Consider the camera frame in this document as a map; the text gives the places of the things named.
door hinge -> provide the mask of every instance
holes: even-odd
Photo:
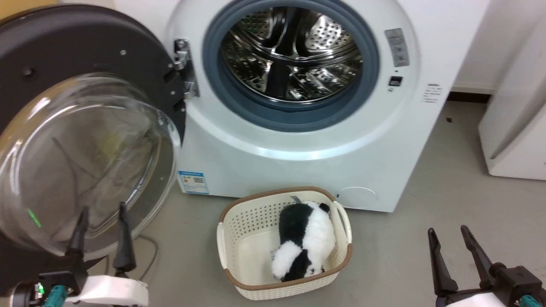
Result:
[[[188,40],[175,39],[174,52],[174,68],[178,71],[184,81],[184,99],[188,99],[192,96],[199,97]]]

concrete floor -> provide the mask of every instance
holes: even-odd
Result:
[[[396,211],[349,211],[351,262],[331,285],[295,297],[253,302],[241,296],[225,278],[216,249],[216,224],[231,199],[183,194],[175,187],[144,231],[160,247],[145,278],[151,306],[433,306],[429,227],[459,288],[478,286],[462,224],[493,262],[524,265],[546,281],[546,182],[487,174],[477,135],[484,111],[483,104],[446,104]],[[135,249],[137,278],[153,248],[137,240]],[[91,273],[103,270],[102,262]]]

black and white plush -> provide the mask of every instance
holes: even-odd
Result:
[[[315,202],[288,205],[281,211],[281,247],[275,251],[271,269],[281,281],[296,280],[324,272],[324,262],[335,246],[330,207]]]

label sticker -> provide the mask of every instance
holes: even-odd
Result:
[[[438,83],[429,83],[426,85],[422,101],[428,103],[437,103],[442,95],[443,88]]]
[[[180,175],[186,193],[209,194],[209,188],[206,186],[203,173],[183,172],[179,170],[178,174]]]
[[[393,53],[394,67],[410,65],[410,56],[406,46],[406,40],[402,29],[390,29],[385,31],[387,40],[389,41],[390,51]]]

plastic basket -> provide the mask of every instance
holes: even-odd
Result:
[[[271,258],[279,247],[279,214],[294,203],[291,196],[330,206],[336,246],[324,265],[325,272],[279,282],[271,273]],[[216,239],[225,274],[239,293],[251,300],[288,297],[324,287],[347,265],[352,253],[351,224],[345,209],[317,187],[287,188],[232,202],[222,212]]]

